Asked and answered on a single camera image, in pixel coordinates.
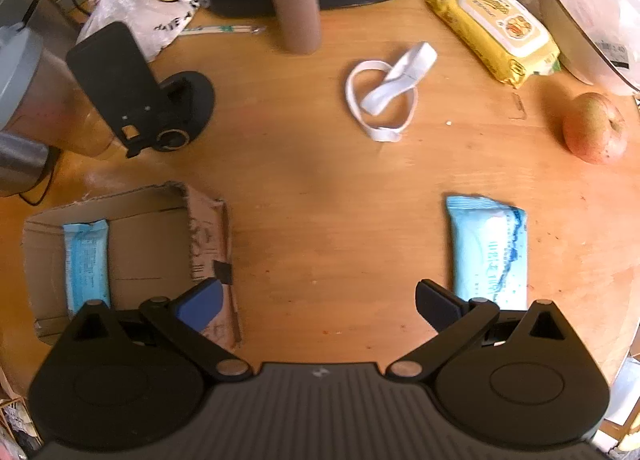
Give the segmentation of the blue wet wipes pack wave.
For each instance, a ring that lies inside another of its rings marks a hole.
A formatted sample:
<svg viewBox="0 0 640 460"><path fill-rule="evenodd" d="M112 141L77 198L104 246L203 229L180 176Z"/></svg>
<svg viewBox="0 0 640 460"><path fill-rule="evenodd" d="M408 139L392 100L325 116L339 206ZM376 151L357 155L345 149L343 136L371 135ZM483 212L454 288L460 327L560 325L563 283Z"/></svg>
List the blue wet wipes pack wave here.
<svg viewBox="0 0 640 460"><path fill-rule="evenodd" d="M524 311L527 300L527 214L480 196L446 198L454 259L454 294Z"/></svg>

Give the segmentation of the black phone stand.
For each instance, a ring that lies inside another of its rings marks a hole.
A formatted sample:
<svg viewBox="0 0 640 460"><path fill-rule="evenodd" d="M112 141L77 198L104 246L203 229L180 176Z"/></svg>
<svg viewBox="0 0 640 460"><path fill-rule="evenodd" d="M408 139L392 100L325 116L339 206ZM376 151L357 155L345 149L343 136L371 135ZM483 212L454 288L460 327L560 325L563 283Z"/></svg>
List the black phone stand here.
<svg viewBox="0 0 640 460"><path fill-rule="evenodd" d="M201 72L157 81L126 24L114 22L70 49L66 65L116 139L134 158L188 146L212 119L216 94Z"/></svg>

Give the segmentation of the white elastic band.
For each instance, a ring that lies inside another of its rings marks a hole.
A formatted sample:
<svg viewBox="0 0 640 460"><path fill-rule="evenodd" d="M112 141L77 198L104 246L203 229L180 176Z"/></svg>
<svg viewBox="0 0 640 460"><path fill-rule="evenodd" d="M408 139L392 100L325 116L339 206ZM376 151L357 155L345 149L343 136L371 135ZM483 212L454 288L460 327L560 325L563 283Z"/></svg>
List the white elastic band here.
<svg viewBox="0 0 640 460"><path fill-rule="evenodd" d="M345 81L345 101L352 118L369 139L378 143L397 143L413 121L418 106L418 84L430 72L437 61L437 53L427 42L416 43L410 50L402 54L399 60L391 65L380 60L369 60L358 63ZM384 72L383 81L358 101L354 89L355 78L363 72ZM408 95L408 113L405 121L397 127L381 125L372 127L363 120L362 114L372 117L380 116L383 110L398 96Z"/></svg>

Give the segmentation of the red yellow apple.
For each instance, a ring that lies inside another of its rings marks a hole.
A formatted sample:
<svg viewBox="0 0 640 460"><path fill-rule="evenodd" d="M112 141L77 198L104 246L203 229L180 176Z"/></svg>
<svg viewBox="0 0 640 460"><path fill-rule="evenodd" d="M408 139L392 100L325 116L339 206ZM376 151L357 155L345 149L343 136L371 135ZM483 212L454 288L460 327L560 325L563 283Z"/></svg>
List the red yellow apple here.
<svg viewBox="0 0 640 460"><path fill-rule="evenodd" d="M570 152L591 165L619 161L627 148L628 127L623 115L599 93L584 93L570 102L562 131Z"/></svg>

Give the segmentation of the blue wet wipes pack barcode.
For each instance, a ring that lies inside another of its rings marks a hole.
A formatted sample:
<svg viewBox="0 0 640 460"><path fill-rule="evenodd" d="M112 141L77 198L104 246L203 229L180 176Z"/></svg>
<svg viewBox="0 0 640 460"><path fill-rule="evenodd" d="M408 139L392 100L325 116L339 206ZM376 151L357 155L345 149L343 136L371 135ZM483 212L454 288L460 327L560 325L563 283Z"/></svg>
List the blue wet wipes pack barcode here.
<svg viewBox="0 0 640 460"><path fill-rule="evenodd" d="M67 313L74 316L91 300L111 305L108 287L108 223L63 225Z"/></svg>

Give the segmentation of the yellow wet wipes pack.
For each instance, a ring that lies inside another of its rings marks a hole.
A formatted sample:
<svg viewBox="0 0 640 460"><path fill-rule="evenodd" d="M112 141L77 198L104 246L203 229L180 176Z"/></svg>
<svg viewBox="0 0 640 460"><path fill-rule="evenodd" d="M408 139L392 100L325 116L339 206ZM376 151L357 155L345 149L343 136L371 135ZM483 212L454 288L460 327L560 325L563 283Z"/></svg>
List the yellow wet wipes pack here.
<svg viewBox="0 0 640 460"><path fill-rule="evenodd" d="M518 0L426 0L499 82L518 89L560 69L560 49Z"/></svg>

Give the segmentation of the silver rice cooker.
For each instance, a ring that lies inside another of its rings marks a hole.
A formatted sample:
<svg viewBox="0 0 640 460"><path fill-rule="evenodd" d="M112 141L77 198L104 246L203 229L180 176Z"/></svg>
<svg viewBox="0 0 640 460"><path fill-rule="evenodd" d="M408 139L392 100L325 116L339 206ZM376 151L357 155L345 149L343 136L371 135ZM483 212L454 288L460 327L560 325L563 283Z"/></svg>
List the silver rice cooker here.
<svg viewBox="0 0 640 460"><path fill-rule="evenodd" d="M79 27L53 0L1 0L2 27L28 27L40 35L46 54L64 62ZM1 129L1 196L35 188L52 170L60 150L32 136Z"/></svg>

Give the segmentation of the white bowl in plastic bag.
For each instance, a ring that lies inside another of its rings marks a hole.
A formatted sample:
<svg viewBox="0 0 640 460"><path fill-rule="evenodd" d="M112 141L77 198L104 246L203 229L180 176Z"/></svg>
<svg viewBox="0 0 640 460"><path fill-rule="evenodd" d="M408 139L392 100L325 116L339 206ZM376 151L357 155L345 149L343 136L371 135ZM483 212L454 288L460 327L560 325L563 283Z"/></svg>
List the white bowl in plastic bag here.
<svg viewBox="0 0 640 460"><path fill-rule="evenodd" d="M539 0L574 77L616 95L639 93L639 0Z"/></svg>

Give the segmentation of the open cardboard box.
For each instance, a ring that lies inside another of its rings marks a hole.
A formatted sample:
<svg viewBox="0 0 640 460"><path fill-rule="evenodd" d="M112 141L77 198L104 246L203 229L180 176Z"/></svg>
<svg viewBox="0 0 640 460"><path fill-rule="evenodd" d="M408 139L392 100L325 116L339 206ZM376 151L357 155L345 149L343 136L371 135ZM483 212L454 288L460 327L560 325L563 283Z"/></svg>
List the open cardboard box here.
<svg viewBox="0 0 640 460"><path fill-rule="evenodd" d="M53 344L70 322L63 229L99 221L107 225L113 309L133 310L153 297L175 299L214 278L219 284L204 299L207 317L195 328L227 350L241 343L227 205L177 182L94 197L26 220L24 271L39 341Z"/></svg>

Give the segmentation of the wrapped chopsticks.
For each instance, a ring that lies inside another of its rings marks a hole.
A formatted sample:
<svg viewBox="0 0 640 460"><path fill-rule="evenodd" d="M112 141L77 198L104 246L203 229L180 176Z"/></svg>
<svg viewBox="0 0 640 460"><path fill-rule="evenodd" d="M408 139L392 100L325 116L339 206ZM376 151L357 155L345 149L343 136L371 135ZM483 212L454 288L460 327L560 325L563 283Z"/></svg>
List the wrapped chopsticks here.
<svg viewBox="0 0 640 460"><path fill-rule="evenodd" d="M209 25L184 28L180 37L199 35L258 35L266 30L265 26L256 25Z"/></svg>

